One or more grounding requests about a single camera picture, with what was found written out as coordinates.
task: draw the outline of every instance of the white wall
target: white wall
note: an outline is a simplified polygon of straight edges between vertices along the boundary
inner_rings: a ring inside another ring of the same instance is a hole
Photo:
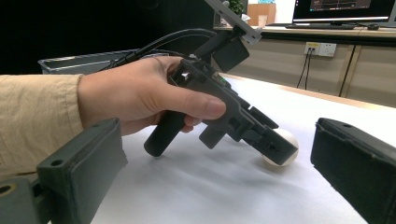
[[[249,4],[258,4],[259,0],[248,0]],[[291,23],[295,0],[276,0],[275,22]]]

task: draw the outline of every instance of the brown object on desk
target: brown object on desk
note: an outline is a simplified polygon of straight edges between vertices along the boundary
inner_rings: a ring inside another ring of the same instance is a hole
[[[250,20],[247,24],[251,26],[259,25],[259,15],[267,16],[267,24],[275,22],[276,4],[248,4],[247,15]]]

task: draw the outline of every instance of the round white object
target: round white object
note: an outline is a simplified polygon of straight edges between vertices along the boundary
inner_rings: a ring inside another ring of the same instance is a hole
[[[291,132],[286,131],[284,129],[274,129],[274,131],[276,133],[278,133],[280,136],[282,136],[284,139],[286,139],[290,143],[292,143],[295,147],[297,147],[297,150],[281,165],[274,163],[273,161],[271,161],[264,155],[262,155],[262,157],[264,158],[265,161],[267,161],[268,163],[270,163],[274,166],[287,166],[287,165],[291,164],[297,158],[298,151],[299,151],[297,139],[294,137],[294,135]]]

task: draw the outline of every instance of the sleeve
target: sleeve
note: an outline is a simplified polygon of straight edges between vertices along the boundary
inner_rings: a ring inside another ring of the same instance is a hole
[[[82,131],[81,75],[0,76],[0,179],[30,173]]]

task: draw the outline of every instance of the power outlet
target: power outlet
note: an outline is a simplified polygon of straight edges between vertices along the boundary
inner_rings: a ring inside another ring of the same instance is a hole
[[[312,55],[319,55],[320,43],[318,42],[306,42],[304,54],[310,53],[309,49],[312,49]]]
[[[337,47],[337,44],[321,43],[318,55],[325,56],[325,57],[333,57],[336,47]]]

